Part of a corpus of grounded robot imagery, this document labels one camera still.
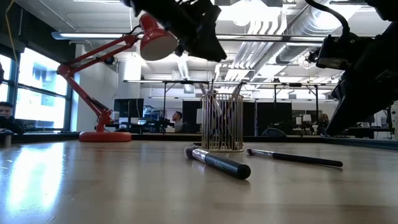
gold wire pen holder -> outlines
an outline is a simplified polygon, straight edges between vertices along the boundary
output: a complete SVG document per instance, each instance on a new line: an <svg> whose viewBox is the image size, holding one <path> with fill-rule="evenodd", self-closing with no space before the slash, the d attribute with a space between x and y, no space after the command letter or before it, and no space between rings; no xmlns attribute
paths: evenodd
<svg viewBox="0 0 398 224"><path fill-rule="evenodd" d="M213 152L242 152L243 96L209 93L201 99L202 148Z"/></svg>

office ceiling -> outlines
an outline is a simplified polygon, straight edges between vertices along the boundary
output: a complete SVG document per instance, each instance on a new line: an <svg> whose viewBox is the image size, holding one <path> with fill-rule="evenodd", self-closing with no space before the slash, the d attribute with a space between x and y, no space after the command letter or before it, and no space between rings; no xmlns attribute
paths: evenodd
<svg viewBox="0 0 398 224"><path fill-rule="evenodd" d="M128 32L130 31L130 9L122 4L105 4L102 2L79 2L81 0L16 0L16 3L43 20L60 32ZM297 0L297 7L287 11L289 22L296 13L305 5L304 0ZM365 7L355 13L349 20L351 31L358 35L376 35L381 33L388 22L382 21L371 8ZM138 20L132 17L132 26L138 25ZM249 25L237 26L232 21L217 21L216 33L218 34L246 34ZM97 47L106 41L92 40L90 43L82 42L87 46ZM228 55L227 62L232 62L241 48L242 42L222 42ZM129 60L131 52L118 55L121 60ZM318 77L330 77L340 71L305 68L306 65L288 66L283 70L284 78L302 77L314 80ZM187 61L190 70L209 70L214 72L217 63L207 62L199 58L189 58ZM178 69L177 63L173 61L157 61L142 64L144 75L170 74L172 70Z"/></svg>

table surface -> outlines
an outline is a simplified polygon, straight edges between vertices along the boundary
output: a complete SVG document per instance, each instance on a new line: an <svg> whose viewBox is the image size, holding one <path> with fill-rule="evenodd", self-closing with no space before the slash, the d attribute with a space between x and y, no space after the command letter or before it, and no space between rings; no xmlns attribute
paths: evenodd
<svg viewBox="0 0 398 224"><path fill-rule="evenodd" d="M329 144L245 147L343 169L225 154L236 180L187 160L188 142L77 141L0 150L0 223L397 223L398 153Z"/></svg>

brush handle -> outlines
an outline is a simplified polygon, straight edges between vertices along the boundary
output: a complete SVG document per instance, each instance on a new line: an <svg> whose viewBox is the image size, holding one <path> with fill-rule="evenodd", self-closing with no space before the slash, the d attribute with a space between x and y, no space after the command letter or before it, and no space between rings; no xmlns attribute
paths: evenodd
<svg viewBox="0 0 398 224"><path fill-rule="evenodd" d="M265 157L270 157L270 158L284 160L284 161L303 162L303 163L307 163L307 164L318 164L318 165L334 166L334 167L342 167L343 166L342 162L333 161L333 160L329 160L329 159L320 159L320 158L306 157L306 156L296 156L296 155L291 155L291 154L263 151L263 150L257 150L257 149L247 149L247 152L250 155L265 156Z"/></svg>
<svg viewBox="0 0 398 224"><path fill-rule="evenodd" d="M192 155L197 160L241 180L248 178L251 174L251 169L248 165L202 149L193 150Z"/></svg>

black partition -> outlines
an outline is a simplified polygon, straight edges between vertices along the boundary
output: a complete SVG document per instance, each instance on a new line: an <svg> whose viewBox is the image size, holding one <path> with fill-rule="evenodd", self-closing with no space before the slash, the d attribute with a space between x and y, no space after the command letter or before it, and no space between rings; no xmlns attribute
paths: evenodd
<svg viewBox="0 0 398 224"><path fill-rule="evenodd" d="M258 135L267 128L277 128L285 134L292 132L291 103L258 103L257 102Z"/></svg>
<svg viewBox="0 0 398 224"><path fill-rule="evenodd" d="M182 121L188 123L190 133L198 133L200 125L197 124L197 109L201 108L201 101L182 101Z"/></svg>
<svg viewBox="0 0 398 224"><path fill-rule="evenodd" d="M243 136L254 136L255 103L243 102Z"/></svg>

